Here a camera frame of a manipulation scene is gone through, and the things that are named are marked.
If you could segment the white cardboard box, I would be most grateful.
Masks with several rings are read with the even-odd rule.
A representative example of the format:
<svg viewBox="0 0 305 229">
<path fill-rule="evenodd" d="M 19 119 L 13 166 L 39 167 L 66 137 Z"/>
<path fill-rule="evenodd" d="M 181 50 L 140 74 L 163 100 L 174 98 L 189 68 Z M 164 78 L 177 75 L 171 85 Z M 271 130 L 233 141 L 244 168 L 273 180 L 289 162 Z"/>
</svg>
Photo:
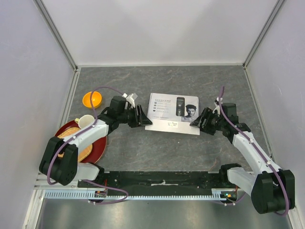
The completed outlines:
<svg viewBox="0 0 305 229">
<path fill-rule="evenodd" d="M 197 96 L 151 93 L 147 117 L 152 125 L 145 130 L 199 135 L 199 128 L 190 126 L 198 116 Z"/>
</svg>

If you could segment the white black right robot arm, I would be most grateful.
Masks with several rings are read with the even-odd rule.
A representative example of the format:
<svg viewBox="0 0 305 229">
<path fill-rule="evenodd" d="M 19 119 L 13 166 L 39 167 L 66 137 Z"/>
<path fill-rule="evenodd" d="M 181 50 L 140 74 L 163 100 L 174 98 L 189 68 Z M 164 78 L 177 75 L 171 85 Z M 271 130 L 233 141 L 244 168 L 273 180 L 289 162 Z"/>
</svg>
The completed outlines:
<svg viewBox="0 0 305 229">
<path fill-rule="evenodd" d="M 259 146 L 248 125 L 239 122 L 236 104 L 218 104 L 214 110 L 206 107 L 191 126 L 210 135 L 222 132 L 251 167 L 252 173 L 248 173 L 239 164 L 221 166 L 218 182 L 222 187 L 234 184 L 241 188 L 259 214 L 274 212 L 286 216 L 295 207 L 292 171 L 283 170 Z"/>
</svg>

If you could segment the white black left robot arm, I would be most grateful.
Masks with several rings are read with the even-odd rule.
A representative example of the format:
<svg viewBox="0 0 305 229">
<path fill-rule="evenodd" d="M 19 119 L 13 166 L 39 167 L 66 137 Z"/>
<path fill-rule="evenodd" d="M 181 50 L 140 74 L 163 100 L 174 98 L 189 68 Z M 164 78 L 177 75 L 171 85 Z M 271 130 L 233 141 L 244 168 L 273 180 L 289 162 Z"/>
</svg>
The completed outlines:
<svg viewBox="0 0 305 229">
<path fill-rule="evenodd" d="M 136 128 L 152 125 L 152 121 L 141 105 L 134 105 L 122 96 L 114 96 L 110 105 L 84 128 L 65 138 L 52 137 L 39 166 L 48 184 L 66 186 L 74 180 L 88 180 L 93 187 L 101 187 L 105 181 L 101 168 L 92 163 L 80 163 L 78 155 L 89 145 L 108 136 L 120 124 Z"/>
</svg>

